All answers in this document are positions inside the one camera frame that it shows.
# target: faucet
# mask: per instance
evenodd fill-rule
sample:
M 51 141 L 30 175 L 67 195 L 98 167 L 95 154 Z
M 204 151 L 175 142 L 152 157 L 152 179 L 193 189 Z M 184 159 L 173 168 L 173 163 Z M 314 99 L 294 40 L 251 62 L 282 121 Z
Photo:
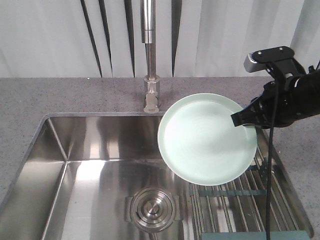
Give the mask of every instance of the faucet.
M 156 75 L 156 1 L 140 0 L 141 40 L 145 44 L 147 75 L 144 77 L 144 108 L 148 114 L 159 112 L 160 82 Z

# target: green rack base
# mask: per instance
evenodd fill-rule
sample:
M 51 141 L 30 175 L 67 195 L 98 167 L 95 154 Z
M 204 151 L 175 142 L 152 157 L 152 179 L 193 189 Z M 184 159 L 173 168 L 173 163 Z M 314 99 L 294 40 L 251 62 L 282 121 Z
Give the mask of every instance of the green rack base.
M 201 240 L 266 240 L 266 232 L 202 233 Z M 306 231 L 272 231 L 271 240 L 310 240 Z

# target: stainless steel sink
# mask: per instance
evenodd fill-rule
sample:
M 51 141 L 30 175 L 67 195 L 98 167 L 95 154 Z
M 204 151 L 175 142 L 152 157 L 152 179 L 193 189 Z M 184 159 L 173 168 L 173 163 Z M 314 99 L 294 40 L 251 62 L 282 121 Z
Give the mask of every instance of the stainless steel sink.
M 157 144 L 161 115 L 47 115 L 1 206 L 0 239 L 198 240 L 203 233 L 263 232 L 263 132 L 242 176 L 205 187 L 165 165 Z M 272 194 L 272 230 L 312 237 L 277 157 Z

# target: robotic arm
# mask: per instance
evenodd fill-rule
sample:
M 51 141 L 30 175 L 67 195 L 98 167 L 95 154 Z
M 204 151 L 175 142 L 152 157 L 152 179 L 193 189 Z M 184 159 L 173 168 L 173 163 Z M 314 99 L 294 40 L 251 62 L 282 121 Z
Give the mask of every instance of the robotic arm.
M 245 125 L 269 129 L 277 91 L 275 127 L 287 127 L 294 121 L 320 114 L 320 69 L 309 67 L 306 74 L 294 55 L 294 51 L 287 46 L 248 54 L 244 61 L 246 71 L 266 70 L 274 81 L 265 84 L 263 93 L 245 109 L 231 115 L 235 127 Z

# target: metal rack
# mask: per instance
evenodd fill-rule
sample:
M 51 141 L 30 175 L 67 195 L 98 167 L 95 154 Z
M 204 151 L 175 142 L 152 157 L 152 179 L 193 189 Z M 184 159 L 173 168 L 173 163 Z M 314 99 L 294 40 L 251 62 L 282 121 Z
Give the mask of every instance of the metal rack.
M 218 186 L 190 183 L 196 239 L 200 240 L 203 233 L 265 231 L 267 145 L 263 140 L 259 143 L 251 166 L 235 180 Z M 297 206 L 292 198 L 295 193 L 288 191 L 290 186 L 285 181 L 282 166 L 276 160 L 272 160 L 271 231 L 305 230 L 312 235 L 312 230 L 297 214 Z

